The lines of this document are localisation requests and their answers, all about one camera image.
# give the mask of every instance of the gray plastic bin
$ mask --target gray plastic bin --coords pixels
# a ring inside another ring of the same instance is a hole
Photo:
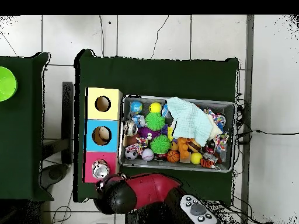
[[[217,164],[220,170],[216,169],[208,169],[203,168],[200,165],[194,165],[192,163],[170,163],[167,161],[158,161],[151,160],[150,162],[144,161],[141,157],[137,157],[134,160],[126,159],[124,152],[126,147],[123,146],[123,126],[124,122],[127,120],[127,116],[130,111],[130,103],[138,100],[143,104],[142,112],[140,113],[143,116],[146,116],[150,110],[150,104],[153,102],[159,102],[162,105],[165,104],[168,98],[164,97],[154,97],[154,96],[124,96],[121,103],[121,111],[123,115],[121,116],[121,124],[120,124],[120,142],[119,142],[119,162],[123,166],[134,166],[134,167],[150,167],[155,169],[176,169],[176,170],[195,170],[195,171],[205,171],[205,172],[220,172],[227,173],[232,169],[232,164],[234,161],[234,144],[235,144],[235,133],[236,133],[236,125],[235,120],[237,119],[237,107],[235,103],[225,102],[225,101],[209,101],[209,100],[190,100],[184,99],[196,105],[204,110],[206,108],[210,108],[214,113],[223,113],[226,117],[226,125],[224,126],[224,131],[228,131],[230,138],[227,143],[227,150],[222,152],[222,164]],[[170,114],[166,118],[166,124],[170,125],[173,118]]]

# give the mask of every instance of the pink box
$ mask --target pink box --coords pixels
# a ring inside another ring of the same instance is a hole
[[[85,179],[84,183],[97,183],[98,180],[92,175],[92,164],[99,159],[103,159],[107,162],[110,168],[110,174],[116,173],[116,152],[86,152],[86,162],[85,162]]]

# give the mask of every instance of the dark green table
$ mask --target dark green table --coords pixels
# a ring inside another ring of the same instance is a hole
[[[0,199],[52,200],[39,185],[42,161],[43,80],[48,53],[31,58],[0,57],[18,90],[0,102]]]
[[[235,102],[238,60],[173,61],[129,58],[98,58],[82,50],[75,59],[74,200],[96,198],[95,185],[82,182],[85,88],[119,89],[123,95],[147,95]],[[121,167],[128,174],[161,172],[183,182],[183,189],[205,200],[231,204],[232,171],[209,173]]]

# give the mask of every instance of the light blue cloth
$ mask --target light blue cloth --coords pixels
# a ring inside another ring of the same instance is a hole
[[[213,128],[207,115],[195,104],[178,97],[168,99],[167,105],[176,121],[173,136],[194,138],[197,143],[204,146]]]

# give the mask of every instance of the green spiky ball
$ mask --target green spiky ball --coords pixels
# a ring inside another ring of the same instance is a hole
[[[171,148],[171,142],[165,135],[160,135],[151,142],[151,149],[156,154],[165,154]]]
[[[152,131],[159,131],[165,125],[165,119],[160,115],[160,113],[149,113],[145,118],[147,122],[147,127]]]

